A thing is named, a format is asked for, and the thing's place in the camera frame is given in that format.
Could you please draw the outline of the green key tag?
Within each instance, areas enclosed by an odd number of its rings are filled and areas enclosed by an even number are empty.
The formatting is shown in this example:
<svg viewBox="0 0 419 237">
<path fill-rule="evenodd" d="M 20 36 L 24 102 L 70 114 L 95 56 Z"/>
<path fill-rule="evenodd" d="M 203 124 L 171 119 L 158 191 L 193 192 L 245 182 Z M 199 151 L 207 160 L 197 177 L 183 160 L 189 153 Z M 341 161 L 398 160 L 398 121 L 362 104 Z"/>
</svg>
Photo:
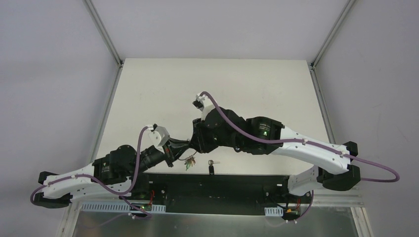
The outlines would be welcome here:
<svg viewBox="0 0 419 237">
<path fill-rule="evenodd" d="M 195 157 L 194 156 L 187 157 L 184 164 L 187 171 L 190 167 L 196 164 Z"/>
</svg>

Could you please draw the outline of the black tag key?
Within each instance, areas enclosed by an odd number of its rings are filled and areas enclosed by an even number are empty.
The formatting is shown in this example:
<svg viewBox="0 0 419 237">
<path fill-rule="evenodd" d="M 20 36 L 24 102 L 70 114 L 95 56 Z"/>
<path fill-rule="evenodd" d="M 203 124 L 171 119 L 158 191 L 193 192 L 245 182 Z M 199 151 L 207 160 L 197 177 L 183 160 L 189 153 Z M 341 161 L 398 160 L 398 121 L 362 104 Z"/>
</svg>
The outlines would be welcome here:
<svg viewBox="0 0 419 237">
<path fill-rule="evenodd" d="M 214 165 L 215 164 L 219 164 L 219 161 L 214 161 L 214 160 L 209 160 L 208 164 L 209 164 L 209 175 L 214 175 L 215 171 L 214 171 Z"/>
</svg>

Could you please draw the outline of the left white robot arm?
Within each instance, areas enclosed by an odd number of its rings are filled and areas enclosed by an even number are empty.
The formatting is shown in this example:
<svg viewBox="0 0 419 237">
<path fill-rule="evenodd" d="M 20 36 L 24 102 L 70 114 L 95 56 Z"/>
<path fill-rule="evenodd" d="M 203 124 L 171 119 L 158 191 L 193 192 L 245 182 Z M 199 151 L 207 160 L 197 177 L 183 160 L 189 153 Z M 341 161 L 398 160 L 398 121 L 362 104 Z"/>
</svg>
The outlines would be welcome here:
<svg viewBox="0 0 419 237">
<path fill-rule="evenodd" d="M 104 197 L 107 194 L 146 199 L 154 190 L 144 172 L 161 162 L 169 167 L 190 148 L 188 140 L 170 138 L 159 151 L 150 146 L 138 153 L 130 145 L 122 145 L 103 158 L 66 174 L 43 171 L 41 188 L 31 194 L 30 202 L 49 209 L 64 208 L 78 199 Z"/>
</svg>

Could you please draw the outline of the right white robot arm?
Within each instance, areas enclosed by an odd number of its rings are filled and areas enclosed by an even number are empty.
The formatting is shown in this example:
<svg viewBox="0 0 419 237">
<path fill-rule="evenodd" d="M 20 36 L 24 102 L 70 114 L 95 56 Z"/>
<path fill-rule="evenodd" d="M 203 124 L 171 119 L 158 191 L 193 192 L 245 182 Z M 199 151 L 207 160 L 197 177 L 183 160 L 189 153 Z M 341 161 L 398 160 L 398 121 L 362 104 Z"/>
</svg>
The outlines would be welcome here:
<svg viewBox="0 0 419 237">
<path fill-rule="evenodd" d="M 347 157 L 357 154 L 357 149 L 351 148 L 353 142 L 343 145 L 324 143 L 267 117 L 244 119 L 232 110 L 222 111 L 233 125 L 213 109 L 205 118 L 192 121 L 189 147 L 201 154 L 218 147 L 229 147 L 237 153 L 287 156 L 312 164 L 307 171 L 289 176 L 280 189 L 284 201 L 293 202 L 321 187 L 348 191 L 360 182 L 360 168 L 352 165 L 352 160 Z"/>
</svg>

